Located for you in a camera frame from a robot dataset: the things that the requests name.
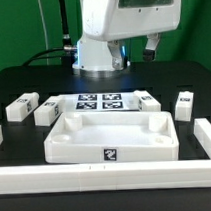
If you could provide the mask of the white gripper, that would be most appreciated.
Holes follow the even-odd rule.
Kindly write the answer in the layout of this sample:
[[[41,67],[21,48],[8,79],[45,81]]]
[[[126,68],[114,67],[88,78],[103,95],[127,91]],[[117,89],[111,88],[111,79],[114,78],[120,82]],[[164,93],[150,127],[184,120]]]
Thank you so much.
[[[125,55],[117,40],[148,35],[143,60],[154,61],[159,33],[175,30],[179,24],[181,0],[83,0],[82,11],[85,34],[108,41],[112,67],[123,70]]]

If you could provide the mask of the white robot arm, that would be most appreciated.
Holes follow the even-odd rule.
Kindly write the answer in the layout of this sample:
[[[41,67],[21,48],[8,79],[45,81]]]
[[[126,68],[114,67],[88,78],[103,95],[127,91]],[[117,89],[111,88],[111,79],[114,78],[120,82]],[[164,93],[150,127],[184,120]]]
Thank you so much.
[[[181,0],[80,0],[82,37],[73,64],[82,75],[105,76],[129,66],[123,41],[147,37],[143,58],[155,59],[160,35],[177,28]]]

